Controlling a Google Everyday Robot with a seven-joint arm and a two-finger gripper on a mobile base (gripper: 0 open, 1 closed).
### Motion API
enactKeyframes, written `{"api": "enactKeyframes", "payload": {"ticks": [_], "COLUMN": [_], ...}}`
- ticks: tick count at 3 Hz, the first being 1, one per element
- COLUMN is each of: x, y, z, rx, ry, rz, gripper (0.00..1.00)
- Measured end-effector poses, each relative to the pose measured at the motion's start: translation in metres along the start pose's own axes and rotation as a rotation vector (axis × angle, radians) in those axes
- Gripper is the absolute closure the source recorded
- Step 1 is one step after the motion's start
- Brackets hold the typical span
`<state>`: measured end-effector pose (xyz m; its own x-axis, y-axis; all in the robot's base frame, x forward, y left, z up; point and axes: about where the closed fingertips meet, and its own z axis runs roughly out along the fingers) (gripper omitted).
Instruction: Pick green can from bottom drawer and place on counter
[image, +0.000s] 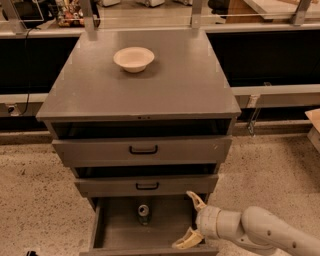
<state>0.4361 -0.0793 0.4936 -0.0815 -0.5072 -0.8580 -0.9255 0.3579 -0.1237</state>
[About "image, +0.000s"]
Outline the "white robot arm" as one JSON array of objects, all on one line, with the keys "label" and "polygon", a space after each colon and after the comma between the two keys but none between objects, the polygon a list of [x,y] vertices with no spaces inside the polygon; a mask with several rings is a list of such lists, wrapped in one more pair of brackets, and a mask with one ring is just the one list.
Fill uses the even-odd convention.
[{"label": "white robot arm", "polygon": [[295,229],[264,208],[251,206],[243,213],[222,210],[207,205],[193,191],[186,194],[197,212],[196,229],[189,227],[172,244],[175,249],[195,247],[204,239],[223,239],[262,256],[271,256],[277,249],[291,256],[320,256],[319,239]]}]

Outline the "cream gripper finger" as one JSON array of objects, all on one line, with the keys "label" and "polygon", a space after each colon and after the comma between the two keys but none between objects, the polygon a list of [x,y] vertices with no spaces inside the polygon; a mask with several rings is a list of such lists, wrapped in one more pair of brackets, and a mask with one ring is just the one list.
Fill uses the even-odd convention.
[{"label": "cream gripper finger", "polygon": [[194,209],[199,212],[206,207],[206,203],[193,191],[187,191],[186,194],[191,198]]},{"label": "cream gripper finger", "polygon": [[198,230],[193,230],[191,227],[189,227],[185,235],[175,241],[172,244],[172,247],[178,250],[189,249],[200,244],[203,239],[203,235]]}]

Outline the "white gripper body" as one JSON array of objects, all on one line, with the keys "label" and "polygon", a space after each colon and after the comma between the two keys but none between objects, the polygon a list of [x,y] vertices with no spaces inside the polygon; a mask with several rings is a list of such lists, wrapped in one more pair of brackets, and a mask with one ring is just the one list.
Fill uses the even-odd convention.
[{"label": "white gripper body", "polygon": [[242,236],[240,212],[206,206],[196,218],[198,231],[205,238],[236,240]]}]

